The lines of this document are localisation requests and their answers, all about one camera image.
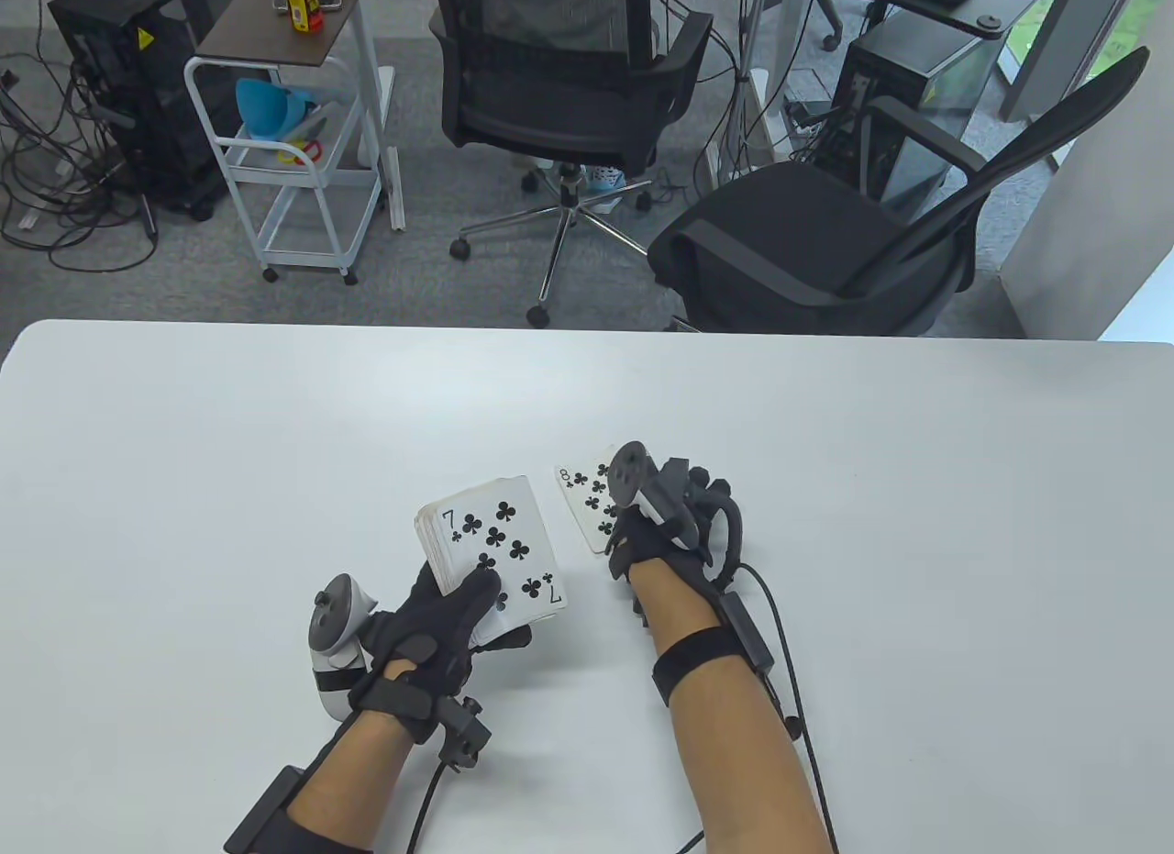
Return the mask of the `person's right hand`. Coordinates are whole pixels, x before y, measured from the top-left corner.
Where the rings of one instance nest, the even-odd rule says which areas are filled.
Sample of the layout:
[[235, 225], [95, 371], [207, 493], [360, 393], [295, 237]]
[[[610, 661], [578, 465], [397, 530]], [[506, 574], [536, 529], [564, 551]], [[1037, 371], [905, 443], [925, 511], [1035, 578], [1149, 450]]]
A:
[[628, 576], [643, 560], [659, 558], [701, 587], [724, 593], [737, 573], [743, 518], [726, 478], [672, 457], [657, 468], [614, 470], [609, 487], [619, 516], [605, 549], [614, 578]]

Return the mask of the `person's left hand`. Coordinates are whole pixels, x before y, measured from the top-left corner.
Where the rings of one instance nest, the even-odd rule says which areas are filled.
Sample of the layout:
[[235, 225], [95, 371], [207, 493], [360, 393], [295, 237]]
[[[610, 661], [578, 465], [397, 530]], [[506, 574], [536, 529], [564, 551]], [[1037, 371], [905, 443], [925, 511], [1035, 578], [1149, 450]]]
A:
[[371, 616], [360, 645], [371, 666], [349, 691], [349, 707], [393, 717], [414, 744], [436, 733], [437, 708], [458, 695], [478, 652], [522, 648], [531, 627], [513, 630], [480, 648], [474, 628], [495, 608], [502, 579], [492, 569], [474, 569], [452, 593], [443, 594], [436, 574], [423, 565], [405, 601], [393, 612]]

